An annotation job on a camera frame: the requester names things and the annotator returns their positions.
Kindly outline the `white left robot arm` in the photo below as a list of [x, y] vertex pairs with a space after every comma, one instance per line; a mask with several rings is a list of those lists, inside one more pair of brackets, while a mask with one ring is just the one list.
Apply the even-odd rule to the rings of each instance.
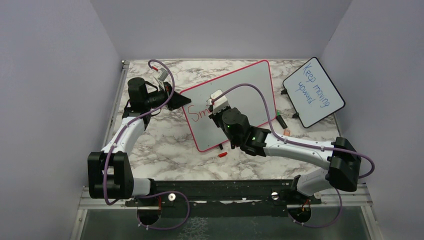
[[156, 110], [164, 107], [173, 111], [192, 100], [175, 92], [166, 81], [160, 82], [152, 92], [147, 89], [152, 83], [141, 77], [130, 79], [127, 86], [129, 99], [118, 131], [101, 151], [91, 152], [87, 158], [89, 195], [93, 199], [106, 200], [138, 196], [149, 206], [157, 200], [157, 191], [152, 188], [151, 179], [133, 176], [129, 156]]

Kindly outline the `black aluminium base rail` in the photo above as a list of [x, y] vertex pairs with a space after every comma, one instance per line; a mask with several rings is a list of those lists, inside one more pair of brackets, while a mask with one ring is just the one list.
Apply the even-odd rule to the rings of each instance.
[[365, 184], [288, 200], [290, 180], [157, 181], [161, 197], [107, 205], [84, 188], [73, 240], [380, 240]]

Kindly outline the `red marker cap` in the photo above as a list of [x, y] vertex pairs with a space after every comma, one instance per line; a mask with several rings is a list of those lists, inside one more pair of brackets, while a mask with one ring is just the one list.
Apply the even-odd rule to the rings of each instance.
[[225, 157], [228, 153], [227, 152], [222, 152], [220, 154], [218, 154], [219, 158]]

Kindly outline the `green capped black marker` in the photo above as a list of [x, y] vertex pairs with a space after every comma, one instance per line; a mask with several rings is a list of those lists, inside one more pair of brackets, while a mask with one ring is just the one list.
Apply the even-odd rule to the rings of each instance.
[[283, 119], [283, 117], [281, 116], [281, 114], [280, 113], [278, 113], [277, 115], [276, 115], [276, 118], [275, 118], [276, 120], [277, 120], [277, 122], [279, 123], [279, 125], [285, 130], [285, 129], [287, 129], [288, 128], [288, 126], [287, 126], [287, 124], [286, 124], [286, 122], [284, 121], [284, 119]]

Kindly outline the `black framed written whiteboard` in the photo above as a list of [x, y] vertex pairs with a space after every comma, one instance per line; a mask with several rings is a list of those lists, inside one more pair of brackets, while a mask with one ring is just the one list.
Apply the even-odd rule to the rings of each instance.
[[282, 82], [304, 128], [345, 107], [346, 102], [317, 57], [310, 58]]

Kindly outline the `pink framed whiteboard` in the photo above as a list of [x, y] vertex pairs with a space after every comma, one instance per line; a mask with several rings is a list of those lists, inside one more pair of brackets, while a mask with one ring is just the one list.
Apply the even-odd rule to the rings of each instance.
[[271, 120], [276, 118], [274, 86], [268, 60], [249, 64], [184, 89], [181, 95], [189, 98], [191, 102], [183, 106], [183, 112], [199, 152], [208, 151], [228, 140], [223, 131], [208, 117], [207, 100], [215, 91], [224, 92], [239, 84], [243, 86], [225, 95], [231, 107], [246, 115], [249, 123], [256, 127], [268, 122], [265, 109], [268, 109]]

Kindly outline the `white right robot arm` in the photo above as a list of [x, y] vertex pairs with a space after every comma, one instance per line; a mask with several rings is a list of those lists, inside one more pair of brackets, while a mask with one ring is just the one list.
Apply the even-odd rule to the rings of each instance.
[[271, 130], [252, 126], [248, 117], [237, 108], [225, 107], [209, 118], [224, 132], [232, 149], [239, 148], [251, 156], [284, 157], [318, 166], [311, 173], [298, 175], [288, 190], [289, 199], [300, 204], [319, 191], [335, 188], [344, 192], [357, 190], [361, 158], [343, 137], [335, 141], [310, 141], [280, 135]]

